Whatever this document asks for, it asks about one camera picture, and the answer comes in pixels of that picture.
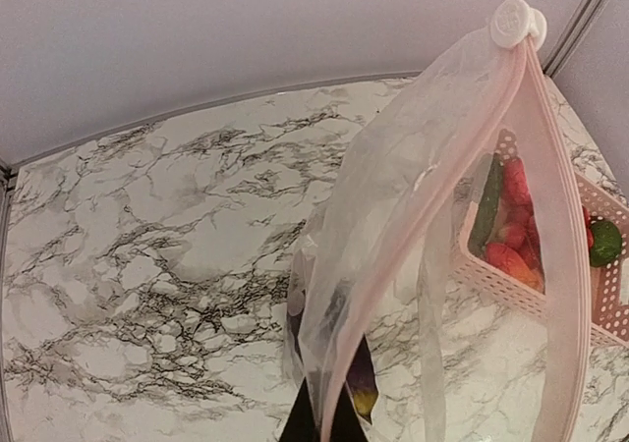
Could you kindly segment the white round zipper slider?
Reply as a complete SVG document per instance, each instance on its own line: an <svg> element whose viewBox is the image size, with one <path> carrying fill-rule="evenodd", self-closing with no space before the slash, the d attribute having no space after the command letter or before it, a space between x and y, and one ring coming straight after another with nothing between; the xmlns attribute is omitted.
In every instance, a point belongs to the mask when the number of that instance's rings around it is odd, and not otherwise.
<svg viewBox="0 0 629 442"><path fill-rule="evenodd" d="M525 0L504 0L493 13L488 28L492 41L503 49L513 49L529 37L539 50L547 36L544 14Z"/></svg>

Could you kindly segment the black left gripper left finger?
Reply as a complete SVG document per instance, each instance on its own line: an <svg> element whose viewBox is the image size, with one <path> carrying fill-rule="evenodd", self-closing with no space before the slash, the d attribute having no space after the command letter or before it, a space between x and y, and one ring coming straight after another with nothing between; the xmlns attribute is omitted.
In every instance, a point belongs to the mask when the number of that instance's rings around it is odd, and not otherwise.
<svg viewBox="0 0 629 442"><path fill-rule="evenodd" d="M319 433L306 379L303 379L279 442L318 442Z"/></svg>

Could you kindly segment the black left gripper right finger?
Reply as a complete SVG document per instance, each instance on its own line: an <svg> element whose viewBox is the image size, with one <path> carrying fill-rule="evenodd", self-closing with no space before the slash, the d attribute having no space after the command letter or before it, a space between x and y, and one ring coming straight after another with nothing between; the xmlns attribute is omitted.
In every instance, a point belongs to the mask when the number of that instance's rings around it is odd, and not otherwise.
<svg viewBox="0 0 629 442"><path fill-rule="evenodd" d="M331 442L367 442L347 390L342 390L334 413Z"/></svg>

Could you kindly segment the dark purple eggplant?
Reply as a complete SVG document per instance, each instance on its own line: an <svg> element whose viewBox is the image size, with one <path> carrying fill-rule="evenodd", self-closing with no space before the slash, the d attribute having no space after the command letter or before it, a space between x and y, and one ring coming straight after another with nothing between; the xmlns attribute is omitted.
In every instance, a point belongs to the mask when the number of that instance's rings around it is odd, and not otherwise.
<svg viewBox="0 0 629 442"><path fill-rule="evenodd" d="M306 302L304 289L293 288L287 293L286 309L286 350L285 368L292 373L295 380L301 374L301 351L298 333L302 323ZM372 353L366 336L355 352L348 370L346 383L357 414L368 424L372 424L372 410L377 402L379 392L375 382Z"/></svg>

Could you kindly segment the green avocado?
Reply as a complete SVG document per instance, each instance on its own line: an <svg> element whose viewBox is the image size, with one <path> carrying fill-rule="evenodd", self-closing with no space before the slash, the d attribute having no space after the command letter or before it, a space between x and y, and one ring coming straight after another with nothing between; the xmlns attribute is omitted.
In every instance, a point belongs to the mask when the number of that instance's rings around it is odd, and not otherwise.
<svg viewBox="0 0 629 442"><path fill-rule="evenodd" d="M611 221L602 219L590 227L593 244L590 247L590 265L598 268L608 265L622 251L622 236L618 227Z"/></svg>

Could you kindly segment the clear pink zip top bag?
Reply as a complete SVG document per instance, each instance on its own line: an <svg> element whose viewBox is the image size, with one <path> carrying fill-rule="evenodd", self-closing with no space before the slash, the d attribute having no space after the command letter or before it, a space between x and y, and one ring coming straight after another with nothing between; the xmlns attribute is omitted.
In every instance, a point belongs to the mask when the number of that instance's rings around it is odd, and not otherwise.
<svg viewBox="0 0 629 442"><path fill-rule="evenodd" d="M354 136L330 198L297 241L288 291L304 289L306 302L296 382L308 383L319 441L330 441L363 336L379 392L372 424L354 408L367 441L573 434L589 348L583 362L554 357L544 323L450 274L455 205L470 183L464 169L450 183L436 173L464 159L474 127L557 125L533 41L500 48L488 24Z"/></svg>

